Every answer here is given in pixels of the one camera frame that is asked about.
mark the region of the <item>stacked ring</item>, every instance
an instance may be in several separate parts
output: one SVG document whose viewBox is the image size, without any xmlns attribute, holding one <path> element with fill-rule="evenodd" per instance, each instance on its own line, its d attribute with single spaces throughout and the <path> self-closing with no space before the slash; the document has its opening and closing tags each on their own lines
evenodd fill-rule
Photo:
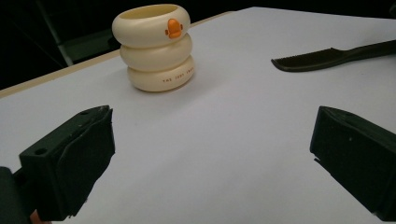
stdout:
<svg viewBox="0 0 396 224">
<path fill-rule="evenodd" d="M 172 44 L 150 49 L 132 49 L 121 45 L 122 60 L 134 70 L 143 72 L 162 71 L 183 63 L 191 54 L 192 41 L 189 34 Z"/>
<path fill-rule="evenodd" d="M 124 46 L 144 49 L 180 40 L 190 28 L 190 15 L 172 4 L 137 7 L 119 14 L 112 23 L 114 37 Z"/>
<path fill-rule="evenodd" d="M 142 91 L 168 91 L 186 83 L 194 73 L 191 56 L 176 68 L 159 72 L 141 72 L 128 67 L 132 84 Z"/>
</svg>

